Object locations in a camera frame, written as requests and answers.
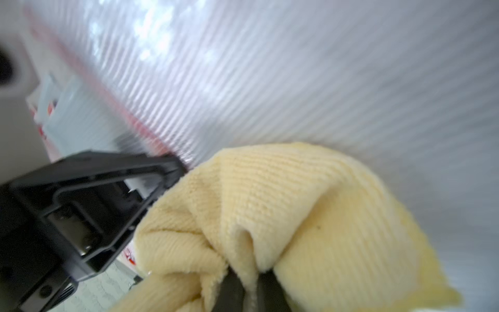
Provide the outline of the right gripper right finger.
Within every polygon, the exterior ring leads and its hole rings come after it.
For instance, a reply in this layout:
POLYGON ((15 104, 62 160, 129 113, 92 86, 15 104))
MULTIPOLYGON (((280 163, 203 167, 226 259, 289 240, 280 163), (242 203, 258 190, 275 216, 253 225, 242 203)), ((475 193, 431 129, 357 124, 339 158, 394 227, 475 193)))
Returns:
POLYGON ((257 281, 258 312, 291 312, 284 291, 274 271, 259 275, 257 281))

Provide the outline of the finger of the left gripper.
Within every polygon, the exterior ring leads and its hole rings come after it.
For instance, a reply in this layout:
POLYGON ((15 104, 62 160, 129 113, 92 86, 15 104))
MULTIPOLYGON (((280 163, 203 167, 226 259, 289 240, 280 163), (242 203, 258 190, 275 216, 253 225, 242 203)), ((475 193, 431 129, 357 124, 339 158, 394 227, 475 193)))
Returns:
POLYGON ((186 174, 174 155, 81 152, 1 184, 1 310, 49 311, 104 272, 186 174))

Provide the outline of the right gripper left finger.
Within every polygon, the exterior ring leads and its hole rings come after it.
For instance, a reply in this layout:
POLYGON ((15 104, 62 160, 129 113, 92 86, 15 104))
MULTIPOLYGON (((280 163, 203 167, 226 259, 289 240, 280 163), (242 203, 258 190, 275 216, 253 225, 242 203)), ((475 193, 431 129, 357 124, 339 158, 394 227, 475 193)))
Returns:
POLYGON ((220 284, 212 312, 243 312, 245 289, 232 268, 220 284))

